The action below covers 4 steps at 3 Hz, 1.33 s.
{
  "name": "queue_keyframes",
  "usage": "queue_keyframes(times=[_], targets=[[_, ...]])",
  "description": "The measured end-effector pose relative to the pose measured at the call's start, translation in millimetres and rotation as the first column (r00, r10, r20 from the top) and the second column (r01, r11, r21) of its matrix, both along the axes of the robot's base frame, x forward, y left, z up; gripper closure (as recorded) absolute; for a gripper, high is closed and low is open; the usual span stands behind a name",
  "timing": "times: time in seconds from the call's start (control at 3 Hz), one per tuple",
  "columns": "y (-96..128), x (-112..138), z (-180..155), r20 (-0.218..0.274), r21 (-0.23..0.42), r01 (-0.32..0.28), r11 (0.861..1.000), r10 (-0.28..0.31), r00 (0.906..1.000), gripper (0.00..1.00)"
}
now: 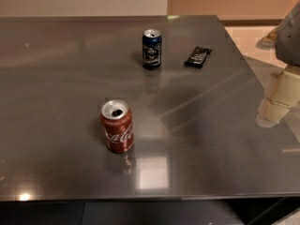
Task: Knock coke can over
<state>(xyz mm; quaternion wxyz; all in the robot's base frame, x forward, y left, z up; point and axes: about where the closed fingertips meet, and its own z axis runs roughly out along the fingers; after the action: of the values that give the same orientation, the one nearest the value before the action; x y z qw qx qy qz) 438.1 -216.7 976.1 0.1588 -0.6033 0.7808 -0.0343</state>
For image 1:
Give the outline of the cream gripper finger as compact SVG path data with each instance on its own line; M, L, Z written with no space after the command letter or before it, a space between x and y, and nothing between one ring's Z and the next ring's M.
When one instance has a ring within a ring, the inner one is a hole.
M257 124L262 128L277 125L299 101L300 67L288 65L279 72L273 72L264 89Z

